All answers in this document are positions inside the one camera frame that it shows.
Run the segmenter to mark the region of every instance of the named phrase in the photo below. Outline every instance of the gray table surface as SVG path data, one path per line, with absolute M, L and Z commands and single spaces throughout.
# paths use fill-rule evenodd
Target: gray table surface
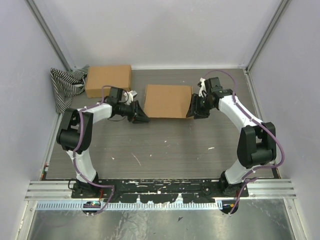
M 144 105 L 147 84 L 189 85 L 198 93 L 197 83 L 209 69 L 133 70 L 131 89 Z M 227 69 L 237 82 L 237 96 L 255 113 L 247 80 L 242 69 Z M 234 89 L 232 80 L 220 72 L 221 85 Z M 83 93 L 74 97 L 73 108 L 98 101 Z M 102 120 L 93 126 L 90 156 L 100 178 L 219 178 L 237 159 L 239 132 L 233 123 L 216 109 L 207 119 L 159 119 L 145 124 Z M 272 178 L 270 169 L 261 169 L 258 177 Z M 72 162 L 55 143 L 47 179 L 76 176 Z

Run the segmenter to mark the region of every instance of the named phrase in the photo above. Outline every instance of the cable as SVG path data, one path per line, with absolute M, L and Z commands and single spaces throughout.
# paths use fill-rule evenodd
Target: cable
M 70 189 L 70 190 L 73 190 L 71 187 L 70 187 L 70 182 L 72 181 L 72 180 L 76 180 L 75 178 L 71 178 L 69 181 L 68 181 L 68 189 Z
M 123 118 L 121 118 L 121 119 L 119 119 L 119 120 L 111 120 L 111 119 L 112 119 L 112 117 L 111 117 L 111 118 L 108 118 L 108 120 L 109 120 L 110 122 L 121 122 L 122 120 L 125 120 L 126 117 L 124 116 Z
M 83 112 L 83 111 L 86 111 L 86 110 L 89 110 L 89 109 L 92 109 L 92 108 L 95 108 L 95 107 L 98 107 L 98 106 L 100 106 L 101 104 L 103 104 L 103 103 L 104 103 L 104 100 L 105 100 L 105 91 L 104 91 L 104 88 L 108 88 L 108 87 L 109 87 L 109 88 L 112 88 L 113 86 L 111 86 L 111 85 L 104 85 L 104 86 L 102 86 L 102 88 L 101 88 L 101 95 L 102 95 L 102 97 L 101 97 L 101 102 L 98 102 L 98 103 L 96 103 L 96 104 L 94 104 L 94 105 L 91 105 L 91 106 L 86 106 L 86 107 L 84 107 L 84 108 L 82 108 L 82 109 L 80 109 L 80 110 L 78 111 L 78 112 L 79 112 L 79 118 L 80 118 L 80 124 L 79 124 L 80 137 L 79 137 L 79 142 L 78 142 L 77 146 L 75 147 L 75 149 L 73 150 L 73 153 L 72 153 L 73 166 L 74 166 L 75 171 L 80 175 L 80 177 L 82 177 L 88 184 L 91 184 L 91 185 L 93 185 L 93 186 L 95 186 L 95 187 L 98 187 L 98 188 L 109 188 L 109 189 L 111 189 L 111 194 L 110 194 L 109 198 L 107 199 L 107 201 L 105 202 L 104 206 L 103 206 L 100 210 L 98 210 L 98 211 L 96 211 L 95 213 L 93 213 L 93 215 L 97 215 L 97 214 L 101 213 L 101 212 L 106 208 L 107 204 L 110 202 L 112 196 L 113 196 L 114 193 L 115 193 L 115 187 L 114 187 L 113 185 L 100 185 L 100 184 L 96 184 L 96 183 L 90 181 L 89 179 L 87 179 L 87 178 L 79 171 L 79 169 L 78 169 L 78 167 L 77 167 L 77 163 L 76 163 L 76 161 L 77 161 L 77 159 L 76 159 L 76 152 L 77 152 L 77 150 L 80 148 L 80 146 L 81 146 L 81 144 L 82 144 L 82 141 L 83 141 L 83 139 L 84 139 L 84 131 L 83 131 L 83 129 L 84 129 L 84 117 L 83 117 L 82 112 Z M 128 93 L 126 90 L 124 90 L 124 91 L 125 91 L 126 94 L 127 94 L 127 100 L 124 101 L 124 102 L 121 102 L 121 103 L 126 103 L 126 102 L 129 100 L 129 93 Z
M 241 190 L 240 190 L 240 192 L 239 192 L 238 197 L 236 198 L 236 201 L 235 201 L 235 204 L 234 204 L 233 208 L 232 208 L 231 211 L 229 212 L 229 214 L 232 214 L 232 212 L 234 211 L 235 207 L 237 206 L 237 204 L 238 204 L 238 202 L 239 202 L 239 200 L 240 200 L 240 195 L 241 195 L 243 189 L 246 187 L 246 185 L 247 185 L 248 183 L 252 183 L 252 182 L 254 182 L 255 180 L 257 180 L 257 178 L 252 178 L 251 180 L 245 180 L 246 177 L 248 177 L 250 174 L 252 174 L 253 172 L 255 172 L 255 171 L 258 170 L 258 169 L 274 169 L 274 168 L 278 168 L 278 167 L 281 166 L 281 165 L 284 163 L 284 161 L 285 161 L 285 151 L 284 151 L 282 145 L 280 144 L 279 140 L 276 138 L 276 136 L 274 136 L 274 135 L 272 134 L 272 132 L 270 132 L 270 131 L 269 131 L 265 126 L 263 126 L 260 122 L 258 122 L 257 120 L 253 119 L 253 118 L 247 113 L 247 111 L 245 111 L 245 110 L 240 106 L 240 104 L 237 103 L 237 100 L 236 100 L 236 91 L 237 91 L 238 84 L 237 84 L 236 79 L 235 79 L 232 75 L 230 75 L 230 74 L 227 73 L 226 71 L 218 70 L 218 69 L 217 69 L 217 70 L 212 70 L 212 71 L 207 72 L 207 74 L 204 75 L 202 78 L 203 78 L 203 79 L 206 79 L 206 76 L 207 76 L 208 74 L 210 74 L 210 73 L 213 73 L 213 72 L 220 72 L 220 73 L 226 74 L 226 75 L 228 75 L 228 76 L 232 79 L 232 81 L 233 81 L 233 83 L 234 83 L 234 91 L 233 91 L 233 93 L 232 93 L 232 99 L 233 99 L 234 104 L 239 108 L 239 110 L 240 110 L 246 117 L 248 117 L 249 119 L 251 119 L 252 122 L 254 122 L 254 123 L 257 124 L 260 128 L 262 128 L 262 129 L 275 141 L 275 143 L 277 144 L 277 146 L 279 147 L 279 150 L 280 150 L 280 152 L 281 152 L 281 160 L 280 160 L 279 163 L 276 163 L 275 165 L 257 166 L 257 167 L 255 167 L 255 168 L 251 169 L 250 171 L 248 171 L 245 175 L 243 175 L 242 181 L 244 182 L 244 184 L 243 184 L 243 186 L 242 186 L 242 188 L 241 188 Z
M 104 190 L 103 190 L 103 188 L 101 188 L 100 192 L 101 192 L 101 194 L 100 194 L 100 197 L 99 197 L 99 201 L 102 199 L 102 197 L 103 197 L 103 195 L 104 195 Z

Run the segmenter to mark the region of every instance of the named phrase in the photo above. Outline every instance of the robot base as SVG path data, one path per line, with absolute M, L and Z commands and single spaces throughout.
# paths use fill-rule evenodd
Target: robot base
M 94 184 L 99 183 L 99 176 L 96 173 L 94 180 L 92 181 Z M 73 184 L 71 198 L 73 199 L 84 199 L 84 198 L 99 198 L 101 195 L 101 188 L 97 186 L 93 186 L 89 183 L 75 180 L 75 184 Z
M 242 188 L 243 183 L 241 182 L 237 184 L 229 184 L 226 178 L 226 171 L 224 171 L 223 173 L 221 173 L 218 186 L 223 195 L 234 197 L 237 191 Z

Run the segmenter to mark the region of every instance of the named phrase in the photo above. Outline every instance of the metal floor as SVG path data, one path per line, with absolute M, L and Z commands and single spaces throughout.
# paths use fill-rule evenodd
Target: metal floor
M 138 93 L 137 99 L 143 107 L 147 84 L 189 85 L 197 93 L 200 77 L 209 70 L 133 70 L 131 88 Z M 238 82 L 236 94 L 240 101 L 254 113 L 243 70 L 226 71 Z M 223 73 L 212 73 L 208 77 L 219 77 L 225 89 L 234 89 L 232 80 Z M 87 98 L 83 93 L 74 97 L 71 107 L 82 108 L 97 101 L 99 99 Z M 153 118 L 146 124 L 132 124 L 126 119 L 119 122 L 103 120 L 93 126 L 89 149 L 92 164 L 104 179 L 219 178 L 236 161 L 238 140 L 239 132 L 232 122 L 213 109 L 209 118 L 198 120 Z M 270 169 L 260 169 L 255 175 L 273 177 Z M 55 143 L 46 178 L 75 176 L 70 158 Z
M 28 240 L 292 240 L 282 199 L 241 200 L 229 217 L 219 210 L 39 211 Z

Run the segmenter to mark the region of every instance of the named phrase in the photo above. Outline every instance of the white paint spot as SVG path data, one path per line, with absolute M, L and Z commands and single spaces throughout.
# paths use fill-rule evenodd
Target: white paint spot
M 139 162 L 138 158 L 137 158 L 133 153 L 131 153 L 131 154 L 132 154 L 132 156 L 134 156 L 134 158 L 138 161 L 139 165 L 141 166 L 141 164 L 140 164 L 140 162 Z

